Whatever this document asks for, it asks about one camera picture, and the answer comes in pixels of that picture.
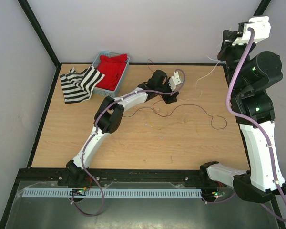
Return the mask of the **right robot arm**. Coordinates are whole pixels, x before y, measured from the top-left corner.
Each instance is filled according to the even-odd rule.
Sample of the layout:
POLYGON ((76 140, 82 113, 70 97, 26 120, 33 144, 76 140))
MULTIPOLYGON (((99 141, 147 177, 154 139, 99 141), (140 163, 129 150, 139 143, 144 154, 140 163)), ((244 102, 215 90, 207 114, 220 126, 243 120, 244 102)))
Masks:
POLYGON ((223 31, 218 59, 226 63, 226 80, 231 89, 232 109, 246 145, 249 170, 226 167, 217 161, 201 165, 199 181, 208 186, 216 181, 230 186, 244 201, 266 203, 286 194, 286 181, 276 156, 275 112, 266 90, 281 81, 280 56, 263 51, 250 57, 246 45, 236 44, 241 31, 223 31))

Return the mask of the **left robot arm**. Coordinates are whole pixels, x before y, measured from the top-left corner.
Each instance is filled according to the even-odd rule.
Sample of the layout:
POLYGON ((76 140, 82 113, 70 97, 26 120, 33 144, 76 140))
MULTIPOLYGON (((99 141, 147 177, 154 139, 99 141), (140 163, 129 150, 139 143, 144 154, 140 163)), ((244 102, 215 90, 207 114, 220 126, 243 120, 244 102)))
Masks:
POLYGON ((152 77, 138 85, 131 92, 120 97, 105 97, 94 117, 92 131, 79 153, 66 164, 68 178, 73 184, 85 181, 85 169, 89 167, 95 153, 110 134, 120 126, 123 114, 130 108, 161 96, 166 104, 177 101, 179 90, 184 86, 185 75, 175 70, 168 77, 165 72, 156 70, 152 77))

